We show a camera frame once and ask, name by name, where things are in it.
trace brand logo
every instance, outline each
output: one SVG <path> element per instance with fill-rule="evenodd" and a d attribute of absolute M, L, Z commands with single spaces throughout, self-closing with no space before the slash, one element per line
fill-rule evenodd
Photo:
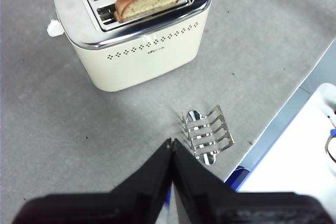
<path fill-rule="evenodd" d="M 148 54 L 152 54 L 152 53 L 154 53 L 154 52 L 156 52 L 156 51 L 159 51 L 159 50 L 162 50 L 164 47 L 159 47 L 159 48 L 156 48 L 156 49 L 152 49 L 152 50 L 150 50 L 149 52 L 148 52 Z"/>

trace gray carpet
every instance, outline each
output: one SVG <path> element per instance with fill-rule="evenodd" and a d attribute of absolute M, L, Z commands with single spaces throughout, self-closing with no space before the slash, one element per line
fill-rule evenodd
<path fill-rule="evenodd" d="M 236 144 L 208 168 L 225 180 L 336 35 L 335 0 L 213 0 L 192 62 L 107 93 L 52 18 L 53 0 L 2 0 L 2 223 L 34 197 L 109 191 L 181 138 L 177 115 L 217 104 Z"/>

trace toast rack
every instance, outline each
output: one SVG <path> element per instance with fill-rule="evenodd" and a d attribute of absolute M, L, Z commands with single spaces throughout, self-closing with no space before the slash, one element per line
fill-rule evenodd
<path fill-rule="evenodd" d="M 234 144 L 219 105 L 205 116 L 190 110 L 186 116 L 182 114 L 182 122 L 195 158 L 206 165 L 213 165 L 216 156 Z"/>

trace decorative dot pattern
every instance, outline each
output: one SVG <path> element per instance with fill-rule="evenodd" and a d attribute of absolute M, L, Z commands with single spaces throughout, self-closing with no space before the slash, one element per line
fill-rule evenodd
<path fill-rule="evenodd" d="M 151 42 L 147 42 L 146 44 L 140 44 L 139 47 L 132 47 L 129 50 L 125 49 L 123 52 L 116 52 L 114 55 L 108 55 L 107 59 L 112 60 L 113 57 L 120 57 L 122 54 L 124 54 L 126 56 L 130 53 L 136 52 L 137 50 L 143 50 L 145 47 L 151 47 L 151 45 L 157 45 L 159 43 L 164 42 L 166 39 L 172 39 L 173 36 L 175 36 L 175 37 L 181 36 L 181 35 L 185 34 L 187 31 L 191 31 L 193 28 L 196 28 L 198 26 L 199 26 L 199 23 L 195 22 L 194 24 L 191 24 L 187 27 L 183 27 L 181 30 L 177 30 L 173 34 L 172 33 L 168 34 L 166 37 L 162 36 L 159 39 L 155 39 L 153 41 L 153 44 Z"/>

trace cream toaster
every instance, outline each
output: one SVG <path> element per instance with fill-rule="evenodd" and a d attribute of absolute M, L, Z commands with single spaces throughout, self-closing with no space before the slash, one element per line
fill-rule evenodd
<path fill-rule="evenodd" d="M 116 0 L 54 0 L 58 19 L 92 82 L 119 91 L 167 73 L 197 55 L 211 0 L 174 6 L 120 23 Z"/>

